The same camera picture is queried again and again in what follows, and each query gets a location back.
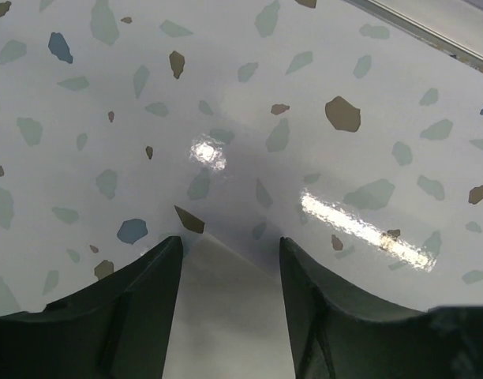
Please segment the white Coca-Cola t-shirt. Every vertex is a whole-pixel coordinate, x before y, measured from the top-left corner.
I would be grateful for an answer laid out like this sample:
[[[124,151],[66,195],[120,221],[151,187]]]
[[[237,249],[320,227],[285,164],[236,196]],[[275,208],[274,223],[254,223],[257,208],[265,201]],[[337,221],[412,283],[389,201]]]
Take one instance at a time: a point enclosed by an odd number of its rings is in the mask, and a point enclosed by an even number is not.
[[[163,376],[293,378],[280,284],[213,237],[197,240],[182,266]]]

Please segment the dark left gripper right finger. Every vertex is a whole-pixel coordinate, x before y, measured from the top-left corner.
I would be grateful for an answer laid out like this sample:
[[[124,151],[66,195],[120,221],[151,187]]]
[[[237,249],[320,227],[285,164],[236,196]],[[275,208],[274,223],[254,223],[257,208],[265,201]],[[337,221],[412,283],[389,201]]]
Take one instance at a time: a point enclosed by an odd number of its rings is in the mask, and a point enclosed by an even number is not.
[[[483,378],[483,306],[396,305],[290,238],[279,242],[279,265],[297,378]]]

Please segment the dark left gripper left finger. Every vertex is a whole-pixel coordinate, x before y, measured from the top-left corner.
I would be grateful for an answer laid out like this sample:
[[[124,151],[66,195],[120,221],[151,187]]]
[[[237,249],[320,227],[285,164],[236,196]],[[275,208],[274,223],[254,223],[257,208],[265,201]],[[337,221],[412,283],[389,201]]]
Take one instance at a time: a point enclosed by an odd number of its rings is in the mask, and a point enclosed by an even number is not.
[[[182,272],[170,236],[39,313],[0,317],[0,378],[161,378]]]

